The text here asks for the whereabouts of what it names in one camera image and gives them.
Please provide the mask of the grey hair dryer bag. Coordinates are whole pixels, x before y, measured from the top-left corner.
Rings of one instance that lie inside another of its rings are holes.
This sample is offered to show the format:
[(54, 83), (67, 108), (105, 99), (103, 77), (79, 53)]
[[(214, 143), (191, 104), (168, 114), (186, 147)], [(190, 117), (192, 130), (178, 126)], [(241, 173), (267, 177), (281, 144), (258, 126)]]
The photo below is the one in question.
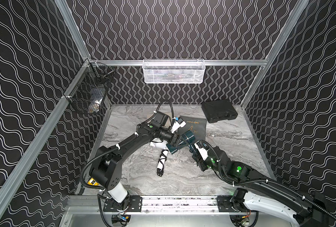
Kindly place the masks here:
[(207, 120), (205, 118), (196, 118), (185, 115), (181, 115), (180, 117), (186, 122), (186, 125), (183, 128), (178, 129), (177, 132), (179, 135), (190, 130), (195, 137), (194, 142), (205, 140), (207, 125)]

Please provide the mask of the white hair dryer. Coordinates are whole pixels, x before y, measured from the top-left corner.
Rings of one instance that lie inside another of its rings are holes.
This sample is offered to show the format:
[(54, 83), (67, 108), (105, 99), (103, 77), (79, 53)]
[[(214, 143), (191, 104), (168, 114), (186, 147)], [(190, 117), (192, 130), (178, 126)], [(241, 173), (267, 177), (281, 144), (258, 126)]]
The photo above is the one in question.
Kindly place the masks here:
[(169, 153), (167, 142), (162, 139), (155, 138), (150, 142), (150, 146), (161, 149), (157, 164), (157, 175), (162, 177), (164, 174), (164, 163), (167, 160), (167, 155)]

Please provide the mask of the dark green hair dryer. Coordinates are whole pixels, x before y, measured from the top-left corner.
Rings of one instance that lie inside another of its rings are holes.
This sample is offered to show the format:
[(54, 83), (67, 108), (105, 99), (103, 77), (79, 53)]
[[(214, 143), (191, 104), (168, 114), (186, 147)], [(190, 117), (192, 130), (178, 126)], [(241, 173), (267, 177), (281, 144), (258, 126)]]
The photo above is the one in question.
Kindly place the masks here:
[(186, 131), (185, 133), (178, 135), (174, 133), (172, 139), (167, 143), (167, 148), (171, 154), (176, 153), (183, 147), (189, 147), (195, 141), (195, 135), (191, 130)]

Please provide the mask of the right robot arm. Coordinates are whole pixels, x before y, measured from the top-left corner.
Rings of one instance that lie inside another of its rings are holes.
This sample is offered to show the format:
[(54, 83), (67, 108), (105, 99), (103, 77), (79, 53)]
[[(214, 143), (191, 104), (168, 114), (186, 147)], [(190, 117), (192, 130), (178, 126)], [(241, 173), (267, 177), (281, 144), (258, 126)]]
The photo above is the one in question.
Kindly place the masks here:
[(263, 212), (295, 227), (327, 227), (336, 216), (326, 209), (324, 195), (301, 193), (239, 161), (232, 161), (218, 146), (200, 140), (189, 145), (192, 158), (202, 171), (212, 170), (223, 182), (236, 187), (229, 206), (240, 212)]

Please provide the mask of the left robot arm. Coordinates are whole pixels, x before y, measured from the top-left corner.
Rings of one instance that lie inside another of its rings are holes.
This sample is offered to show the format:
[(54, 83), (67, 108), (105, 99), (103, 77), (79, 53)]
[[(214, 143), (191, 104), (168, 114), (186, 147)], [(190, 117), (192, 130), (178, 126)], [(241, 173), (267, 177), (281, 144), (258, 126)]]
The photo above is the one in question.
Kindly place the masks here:
[[(168, 128), (164, 125), (169, 116), (159, 111), (163, 103), (168, 103), (171, 109), (172, 118)], [(182, 122), (182, 119), (174, 116), (172, 103), (167, 99), (162, 100), (153, 116), (137, 125), (134, 134), (115, 146), (109, 148), (101, 146), (97, 150), (95, 157), (81, 170), (79, 178), (81, 185), (85, 188), (108, 192), (115, 202), (122, 203), (128, 196), (127, 190), (120, 182), (125, 160), (140, 147), (156, 138), (166, 141), (166, 147), (178, 147), (180, 136), (173, 127), (175, 125), (180, 127)]]

